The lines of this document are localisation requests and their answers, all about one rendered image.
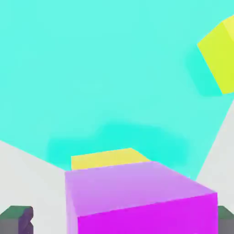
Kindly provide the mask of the large cyan box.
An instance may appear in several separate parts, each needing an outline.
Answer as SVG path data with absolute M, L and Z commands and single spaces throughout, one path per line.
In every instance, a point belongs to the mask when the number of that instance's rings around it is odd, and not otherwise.
M 0 0 L 0 140 L 64 170 L 133 148 L 196 179 L 234 95 L 197 43 L 234 0 Z

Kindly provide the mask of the small magenta cube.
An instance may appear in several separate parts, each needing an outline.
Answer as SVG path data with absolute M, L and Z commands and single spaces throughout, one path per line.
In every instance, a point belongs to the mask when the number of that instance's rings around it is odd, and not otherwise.
M 215 191 L 154 161 L 65 172 L 67 234 L 218 234 Z

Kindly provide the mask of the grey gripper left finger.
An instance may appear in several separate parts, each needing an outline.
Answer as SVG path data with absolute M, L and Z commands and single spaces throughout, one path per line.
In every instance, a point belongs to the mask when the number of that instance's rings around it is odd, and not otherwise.
M 33 234 L 33 208 L 9 206 L 0 214 L 0 234 Z

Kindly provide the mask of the small yellow cube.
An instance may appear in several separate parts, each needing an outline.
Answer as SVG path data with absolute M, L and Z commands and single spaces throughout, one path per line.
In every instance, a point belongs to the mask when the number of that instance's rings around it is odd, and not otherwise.
M 71 170 L 124 165 L 148 161 L 150 161 L 148 158 L 132 148 L 117 149 L 92 154 L 71 156 Z
M 197 45 L 222 94 L 234 93 L 234 15 L 220 22 Z

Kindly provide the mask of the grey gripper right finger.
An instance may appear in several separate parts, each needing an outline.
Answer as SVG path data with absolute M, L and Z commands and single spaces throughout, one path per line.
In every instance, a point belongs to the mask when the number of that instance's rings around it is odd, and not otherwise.
M 234 214 L 225 206 L 218 206 L 218 234 L 234 234 Z

